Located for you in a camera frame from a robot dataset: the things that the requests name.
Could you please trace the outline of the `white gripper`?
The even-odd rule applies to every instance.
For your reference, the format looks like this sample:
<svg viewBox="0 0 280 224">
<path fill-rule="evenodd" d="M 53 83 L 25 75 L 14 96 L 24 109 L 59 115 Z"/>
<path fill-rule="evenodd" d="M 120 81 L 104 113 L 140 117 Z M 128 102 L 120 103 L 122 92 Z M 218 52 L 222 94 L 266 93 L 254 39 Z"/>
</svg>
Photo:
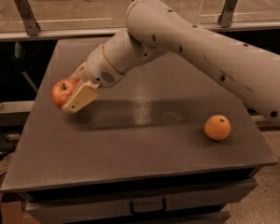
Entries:
<svg viewBox="0 0 280 224">
<path fill-rule="evenodd" d="M 62 110 L 76 113 L 98 97 L 99 85 L 101 88 L 111 88 L 122 81 L 124 75 L 112 67 L 104 54 L 104 46 L 100 45 L 69 78 L 78 83 Z"/>
</svg>

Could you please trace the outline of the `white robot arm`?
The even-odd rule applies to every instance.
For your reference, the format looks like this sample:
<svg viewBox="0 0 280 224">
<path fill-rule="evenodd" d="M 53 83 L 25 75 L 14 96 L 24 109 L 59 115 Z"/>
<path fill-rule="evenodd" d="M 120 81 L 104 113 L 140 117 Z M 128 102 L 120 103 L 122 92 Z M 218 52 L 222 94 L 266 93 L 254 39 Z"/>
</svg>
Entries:
<svg viewBox="0 0 280 224">
<path fill-rule="evenodd" d="M 280 55 L 206 30 L 160 0 L 134 0 L 125 28 L 95 49 L 72 75 L 62 110 L 75 113 L 137 65 L 171 51 L 280 127 Z"/>
</svg>

